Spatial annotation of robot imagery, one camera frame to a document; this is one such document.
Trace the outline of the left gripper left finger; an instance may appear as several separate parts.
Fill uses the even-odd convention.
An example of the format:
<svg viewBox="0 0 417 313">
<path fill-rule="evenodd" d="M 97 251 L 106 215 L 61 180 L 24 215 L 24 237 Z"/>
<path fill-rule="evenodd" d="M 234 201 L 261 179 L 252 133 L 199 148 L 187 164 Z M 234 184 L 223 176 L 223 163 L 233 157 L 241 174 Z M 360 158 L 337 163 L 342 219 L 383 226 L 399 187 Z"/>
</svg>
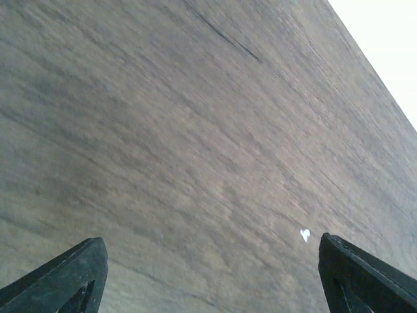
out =
<svg viewBox="0 0 417 313">
<path fill-rule="evenodd" d="M 98 312 L 108 277 L 103 238 L 88 238 L 1 288 L 1 312 Z"/>
</svg>

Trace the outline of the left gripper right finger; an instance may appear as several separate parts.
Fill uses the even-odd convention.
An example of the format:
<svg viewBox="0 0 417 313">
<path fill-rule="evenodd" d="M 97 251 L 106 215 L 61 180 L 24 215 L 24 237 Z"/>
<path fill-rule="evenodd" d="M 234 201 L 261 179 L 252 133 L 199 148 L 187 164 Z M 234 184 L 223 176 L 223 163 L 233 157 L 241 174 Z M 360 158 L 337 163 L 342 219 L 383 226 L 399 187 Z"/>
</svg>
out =
<svg viewBox="0 0 417 313">
<path fill-rule="evenodd" d="M 318 269 L 331 312 L 416 312 L 416 279 L 337 235 L 322 235 Z"/>
</svg>

